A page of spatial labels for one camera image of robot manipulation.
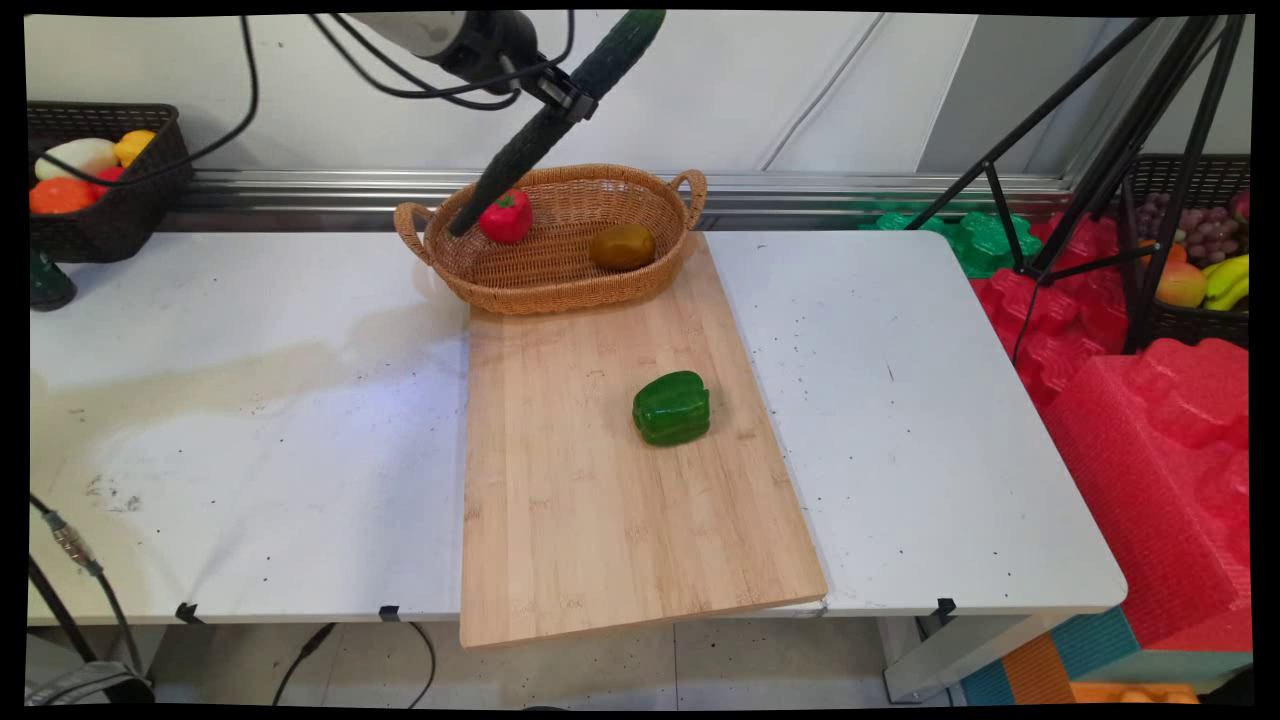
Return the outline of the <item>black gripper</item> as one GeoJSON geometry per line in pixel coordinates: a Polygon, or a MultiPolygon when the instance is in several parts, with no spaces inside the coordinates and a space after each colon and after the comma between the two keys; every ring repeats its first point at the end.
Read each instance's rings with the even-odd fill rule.
{"type": "Polygon", "coordinates": [[[452,40],[438,54],[438,65],[445,72],[495,96],[522,90],[541,101],[553,120],[576,124],[591,119],[599,102],[591,91],[558,64],[532,68],[543,55],[535,27],[522,12],[452,12],[448,19],[452,40]],[[517,70],[524,70],[520,79],[502,78],[517,70]]]}

